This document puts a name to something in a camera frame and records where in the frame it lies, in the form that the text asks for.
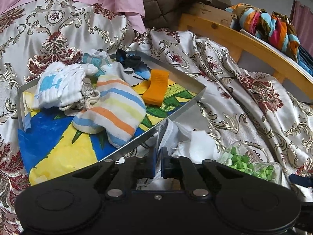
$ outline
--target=silver rivet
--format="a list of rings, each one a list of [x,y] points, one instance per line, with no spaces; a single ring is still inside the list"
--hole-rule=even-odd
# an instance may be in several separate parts
[[[161,199],[162,199],[162,196],[157,194],[157,195],[154,196],[154,198],[155,198],[156,200],[161,200]]]
[[[122,194],[123,192],[120,189],[108,190],[108,196],[111,196],[111,197],[120,197]]]
[[[209,192],[206,189],[195,189],[193,194],[198,197],[204,197],[207,196]]]

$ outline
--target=wooden headboard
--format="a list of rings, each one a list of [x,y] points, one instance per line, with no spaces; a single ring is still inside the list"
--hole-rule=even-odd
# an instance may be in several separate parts
[[[188,14],[181,16],[178,30],[190,30],[216,41],[229,50],[229,54],[236,62],[239,61],[243,50],[249,52],[270,65],[275,70],[273,76],[280,83],[289,79],[310,99],[313,99],[313,77],[298,70],[288,60],[264,44],[221,24]]]

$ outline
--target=transparent plastic container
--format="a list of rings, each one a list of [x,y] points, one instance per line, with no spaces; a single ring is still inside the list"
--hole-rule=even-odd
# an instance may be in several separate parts
[[[280,164],[262,162],[251,148],[242,142],[230,145],[216,161],[252,176],[281,184],[282,168]]]

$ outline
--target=striped cloth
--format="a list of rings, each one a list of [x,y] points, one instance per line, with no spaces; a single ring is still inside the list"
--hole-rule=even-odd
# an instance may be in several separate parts
[[[130,141],[144,119],[144,101],[125,81],[110,74],[99,76],[96,90],[100,99],[91,109],[79,112],[73,126],[89,134],[106,129],[109,142],[119,148]]]
[[[298,63],[300,41],[287,15],[277,12],[272,12],[270,15],[264,9],[245,3],[239,3],[225,10],[237,15],[242,29],[269,43]]]

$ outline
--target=floral bedspread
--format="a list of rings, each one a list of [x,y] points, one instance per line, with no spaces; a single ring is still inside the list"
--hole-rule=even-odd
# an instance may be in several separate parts
[[[313,174],[313,110],[272,76],[240,69],[226,48],[189,31],[152,29],[139,36],[125,16],[99,4],[37,0],[0,15],[1,235],[22,230],[14,201],[29,186],[17,141],[17,88],[40,76],[51,62],[78,62],[92,48],[108,53],[138,49],[204,83],[201,103],[182,120],[194,128],[201,124],[218,149],[241,141],[263,161],[280,162],[286,176]],[[283,185],[312,201],[312,188],[289,184],[285,177]]]

